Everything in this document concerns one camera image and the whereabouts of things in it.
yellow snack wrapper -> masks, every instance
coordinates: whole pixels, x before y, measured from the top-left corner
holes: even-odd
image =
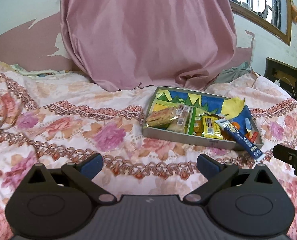
[[[202,115],[202,125],[203,125],[203,132],[202,136],[206,138],[213,138],[213,139],[221,139],[224,140],[221,129],[217,123],[215,123],[218,118],[214,116],[206,116]]]

pink fabric cover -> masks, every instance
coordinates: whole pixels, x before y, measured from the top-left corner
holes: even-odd
[[[61,0],[61,29],[74,62],[110,92],[201,90],[236,48],[228,0]]]

barcode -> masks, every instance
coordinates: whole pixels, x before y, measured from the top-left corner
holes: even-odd
[[[177,121],[177,124],[182,125],[183,122],[184,122],[184,118],[179,118],[178,121]]]

floral bedsheet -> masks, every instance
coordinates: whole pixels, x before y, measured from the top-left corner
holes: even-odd
[[[12,236],[5,205],[36,162],[58,168],[100,152],[105,164],[93,181],[117,197],[183,197],[206,182],[196,168],[200,153],[244,168],[254,165],[245,152],[143,138],[141,125],[154,91],[147,87],[109,93],[77,73],[33,80],[0,63],[0,240]],[[245,98],[264,141],[264,163],[295,205],[289,236],[297,239],[297,177],[272,156],[278,143],[297,149],[297,102],[253,73],[211,85],[206,92]]]

window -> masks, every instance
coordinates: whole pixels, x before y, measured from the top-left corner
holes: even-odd
[[[290,0],[230,0],[232,10],[290,44]]]

